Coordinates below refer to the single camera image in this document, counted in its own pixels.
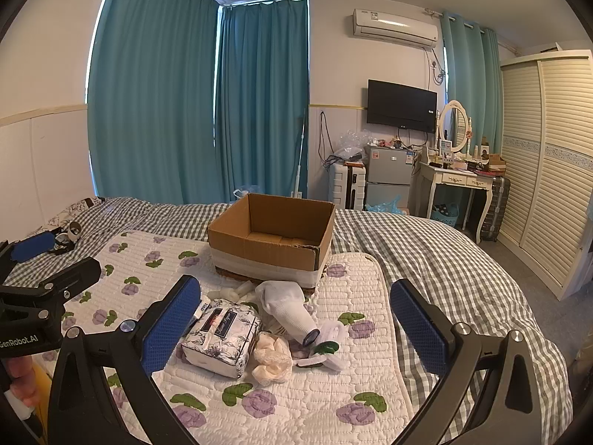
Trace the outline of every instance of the metal screw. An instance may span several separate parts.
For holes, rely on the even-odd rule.
[[[120,330],[122,330],[124,333],[134,331],[135,327],[136,327],[136,322],[134,320],[125,320],[125,321],[122,321],[119,325]]]
[[[511,331],[511,339],[513,341],[516,341],[517,343],[520,343],[521,341],[523,341],[523,333],[514,329]]]
[[[76,338],[80,334],[80,328],[78,326],[72,326],[67,332],[66,336],[69,338]]]
[[[457,331],[459,334],[462,335],[467,335],[471,333],[471,328],[469,324],[465,324],[465,323],[457,323],[455,325],[455,331]]]

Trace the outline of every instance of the vanity table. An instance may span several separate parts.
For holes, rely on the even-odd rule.
[[[476,229],[476,243],[479,244],[481,227],[482,224],[484,224],[484,219],[486,218],[486,214],[488,214],[488,209],[490,208],[490,203],[492,202],[493,178],[485,175],[477,175],[473,172],[432,167],[431,165],[421,162],[420,175],[418,176],[418,180],[416,182],[416,216],[420,215],[420,203],[422,201],[423,194],[422,184],[424,179],[427,179],[431,182],[431,191],[428,196],[426,219],[431,218],[432,203],[435,199],[437,184],[456,185],[457,187],[467,187],[471,189],[470,200],[467,203],[465,217],[463,218],[463,229],[466,228],[467,217],[470,213],[471,204],[473,202],[476,189],[483,189],[486,191],[486,203],[484,204],[484,209],[482,210],[480,221],[478,223],[478,228]]]
[[[451,152],[452,155],[460,153],[464,155],[464,159],[468,161],[469,147],[471,139],[471,119],[467,117],[466,110],[457,100],[451,100],[439,117],[437,122],[437,135],[439,139],[444,139],[447,134],[451,136]],[[470,214],[471,204],[474,200],[476,189],[483,189],[486,191],[486,203],[482,210],[478,229],[476,230],[476,243],[480,243],[480,231],[490,203],[492,202],[492,183],[493,178],[489,176],[477,175],[469,171],[461,171],[455,169],[443,169],[440,167],[433,167],[428,162],[420,162],[420,175],[416,181],[416,216],[420,216],[420,204],[422,202],[422,187],[424,179],[431,182],[431,191],[428,196],[428,209],[426,210],[426,219],[431,218],[432,203],[435,199],[435,191],[438,184],[454,185],[457,187],[467,187],[470,190],[470,200],[467,203],[467,209],[463,218],[463,229],[466,228],[467,218]]]

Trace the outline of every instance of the purple flower print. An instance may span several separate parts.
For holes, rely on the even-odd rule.
[[[146,262],[150,262],[150,261],[156,261],[157,259],[159,259],[161,257],[161,253],[159,251],[150,251],[145,257],[144,257],[144,261]]]
[[[294,339],[288,342],[288,347],[291,350],[291,356],[293,359],[304,359],[309,357],[309,348],[304,347]]]
[[[93,314],[93,324],[103,324],[107,319],[107,312],[105,310],[97,310]]]
[[[41,355],[41,357],[43,358],[43,361],[56,361],[57,351],[53,349],[46,351],[43,355]]]
[[[375,411],[364,403],[348,403],[338,408],[336,415],[342,423],[350,425],[368,425],[375,421]]]
[[[327,275],[330,278],[342,278],[346,275],[346,266],[344,264],[332,264],[327,266]]]
[[[135,284],[126,284],[122,288],[122,293],[127,294],[128,296],[134,296],[138,292],[138,286]]]
[[[176,406],[173,408],[173,412],[186,428],[200,428],[201,426],[206,425],[206,417],[204,414],[190,406]]]
[[[277,401],[276,397],[268,390],[255,390],[244,396],[241,404],[253,418],[263,418],[274,414]]]
[[[184,257],[179,265],[181,267],[192,267],[198,264],[198,262],[200,262],[200,258],[198,256]]]
[[[67,318],[64,318],[64,321],[62,322],[62,329],[66,331],[68,328],[71,328],[75,324],[76,318],[73,316],[68,316]]]
[[[370,320],[357,321],[348,328],[352,339],[368,338],[375,332],[375,323]]]
[[[112,395],[118,408],[123,407],[123,403],[127,402],[126,393],[123,391],[123,388],[120,388],[119,386],[113,389]]]
[[[191,363],[186,358],[186,355],[183,352],[183,348],[181,345],[177,346],[177,348],[175,350],[175,356],[176,356],[176,358],[180,359],[182,361],[182,363],[185,363],[186,365],[191,365]]]

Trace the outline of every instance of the tissue pack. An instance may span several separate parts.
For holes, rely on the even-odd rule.
[[[225,299],[210,306],[182,342],[188,361],[230,378],[240,378],[262,321],[253,308]]]

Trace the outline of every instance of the white suitcase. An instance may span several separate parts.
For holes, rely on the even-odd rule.
[[[367,170],[364,167],[333,164],[330,167],[329,201],[338,209],[362,211]]]

